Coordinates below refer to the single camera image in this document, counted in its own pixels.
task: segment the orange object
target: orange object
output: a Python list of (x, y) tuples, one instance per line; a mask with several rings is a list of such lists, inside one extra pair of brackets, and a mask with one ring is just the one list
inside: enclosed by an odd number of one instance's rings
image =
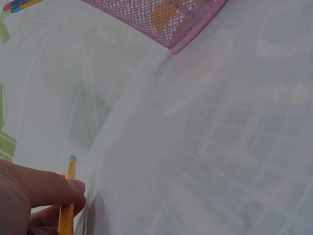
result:
[(166, 3), (155, 8), (152, 13), (152, 25), (157, 31), (167, 28), (167, 25), (174, 18), (179, 10), (179, 5), (185, 6), (185, 2), (180, 0), (168, 0)]

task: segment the pink plastic container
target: pink plastic container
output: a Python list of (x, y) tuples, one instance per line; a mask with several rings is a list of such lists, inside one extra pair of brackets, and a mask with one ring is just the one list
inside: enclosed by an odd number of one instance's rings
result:
[(82, 0), (121, 20), (175, 54), (212, 20), (227, 0)]

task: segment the finger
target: finger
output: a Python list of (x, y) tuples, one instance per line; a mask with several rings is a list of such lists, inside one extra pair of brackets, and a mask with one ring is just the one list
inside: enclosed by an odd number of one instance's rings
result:
[[(74, 216), (76, 216), (86, 205), (86, 198), (83, 196), (74, 203)], [(59, 223), (60, 206), (51, 206), (39, 212), (32, 213), (30, 227), (57, 228)]]
[(32, 208), (72, 204), (85, 193), (85, 184), (81, 181), (12, 163), (6, 165), (6, 176), (24, 192)]
[(51, 228), (28, 228), (27, 235), (58, 235), (58, 230)]

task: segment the colored pencil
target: colored pencil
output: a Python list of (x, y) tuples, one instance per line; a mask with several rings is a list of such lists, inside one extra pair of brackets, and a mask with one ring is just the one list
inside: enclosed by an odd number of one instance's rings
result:
[(25, 2), (26, 2), (26, 0), (14, 0), (12, 2), (9, 2), (6, 5), (4, 5), (3, 11), (9, 11), (12, 8), (14, 8), (16, 6), (19, 6), (19, 5), (21, 5), (21, 4), (25, 3)]
[(43, 0), (30, 0), (30, 1), (27, 1), (24, 4), (21, 4), (19, 6), (13, 7), (11, 9), (11, 13), (17, 13), (17, 12), (27, 8), (27, 7), (30, 7), (30, 6), (38, 3), (38, 2), (41, 2), (41, 1), (43, 1)]

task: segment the yellow pencil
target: yellow pencil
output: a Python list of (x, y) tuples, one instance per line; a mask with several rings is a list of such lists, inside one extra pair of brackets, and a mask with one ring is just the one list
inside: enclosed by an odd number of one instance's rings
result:
[[(76, 157), (71, 155), (68, 162), (67, 180), (75, 179)], [(74, 234), (74, 204), (61, 206), (59, 218), (59, 235)]]
[(23, 9), (29, 7), (29, 6), (32, 6), (32, 5), (34, 5), (34, 4), (38, 3), (38, 2), (41, 2), (41, 1), (43, 1), (43, 0), (30, 0), (28, 2), (25, 2), (24, 4), (21, 4), (19, 6), (13, 7), (11, 9), (11, 13), (19, 12), (19, 11), (21, 11), (21, 10), (23, 10)]

